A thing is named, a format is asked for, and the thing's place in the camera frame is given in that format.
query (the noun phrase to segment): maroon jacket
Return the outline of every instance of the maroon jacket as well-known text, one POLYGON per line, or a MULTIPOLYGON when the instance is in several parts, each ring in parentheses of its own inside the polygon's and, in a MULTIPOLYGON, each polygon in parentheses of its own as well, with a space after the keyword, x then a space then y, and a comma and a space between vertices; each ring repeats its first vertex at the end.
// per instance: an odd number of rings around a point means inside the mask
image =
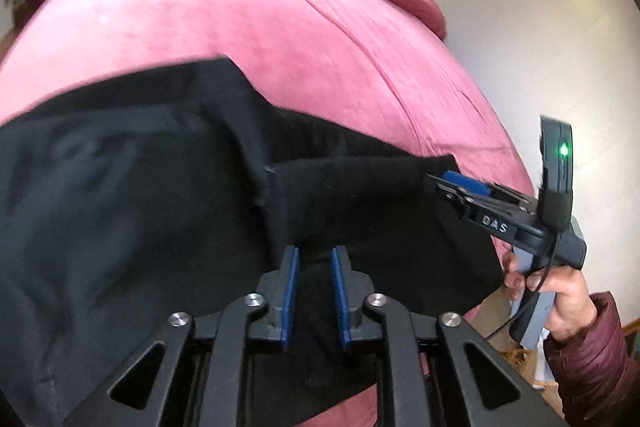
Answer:
POLYGON ((572 427, 640 426, 640 366, 626 355, 611 293, 591 296, 598 318, 568 344, 551 337, 545 354, 572 427))

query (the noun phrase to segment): wrist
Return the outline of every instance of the wrist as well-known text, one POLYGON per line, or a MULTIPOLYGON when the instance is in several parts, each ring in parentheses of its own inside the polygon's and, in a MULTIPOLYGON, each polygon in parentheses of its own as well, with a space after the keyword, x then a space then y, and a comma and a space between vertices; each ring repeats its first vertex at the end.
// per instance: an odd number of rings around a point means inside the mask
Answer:
POLYGON ((593 323, 597 318, 598 309, 590 298, 589 304, 585 306, 584 311, 580 314, 576 321, 574 321, 568 328, 563 331, 552 331, 551 336, 556 342, 567 344, 577 337, 586 334, 593 326, 593 323))

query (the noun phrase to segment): silver bolt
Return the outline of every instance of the silver bolt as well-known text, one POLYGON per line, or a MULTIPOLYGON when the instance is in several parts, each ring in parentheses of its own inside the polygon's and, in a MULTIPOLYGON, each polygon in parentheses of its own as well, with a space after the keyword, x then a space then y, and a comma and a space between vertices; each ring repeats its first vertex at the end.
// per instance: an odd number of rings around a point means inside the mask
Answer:
POLYGON ((249 293, 244 297, 244 304, 251 306, 251 308, 262 306, 264 304, 264 297, 259 293, 249 293))
POLYGON ((175 312, 169 315, 169 324, 176 328, 189 324, 190 320, 191 317, 187 312, 175 312))
POLYGON ((382 293, 372 293, 367 296, 367 302, 376 308, 386 304, 386 295, 382 293))
POLYGON ((462 317, 455 312, 447 312, 442 316, 442 323, 449 328, 455 328, 462 322, 462 317))

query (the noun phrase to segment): pink mattress cover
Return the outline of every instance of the pink mattress cover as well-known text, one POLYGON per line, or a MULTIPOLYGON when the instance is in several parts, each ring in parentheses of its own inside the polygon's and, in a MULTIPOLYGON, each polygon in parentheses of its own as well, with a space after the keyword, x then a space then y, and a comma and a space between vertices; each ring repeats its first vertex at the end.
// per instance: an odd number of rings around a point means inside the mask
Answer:
MULTIPOLYGON (((0 122, 84 84, 221 54, 274 105, 532 193, 473 80, 386 0, 47 0, 0 66, 0 122)), ((370 427, 375 403, 369 389, 305 424, 370 427)))

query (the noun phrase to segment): black fabric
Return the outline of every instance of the black fabric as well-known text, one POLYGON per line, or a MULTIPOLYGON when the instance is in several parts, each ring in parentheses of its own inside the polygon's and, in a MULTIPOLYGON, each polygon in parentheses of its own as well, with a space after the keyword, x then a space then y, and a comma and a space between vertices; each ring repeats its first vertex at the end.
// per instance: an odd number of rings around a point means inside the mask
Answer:
POLYGON ((209 314, 301 250, 290 351, 257 360, 258 426, 374 381, 338 346, 328 255, 412 311, 466 312, 502 281, 491 241, 420 190, 417 158, 279 110, 228 59, 62 94, 0 128, 0 387, 58 425, 161 321, 209 314))

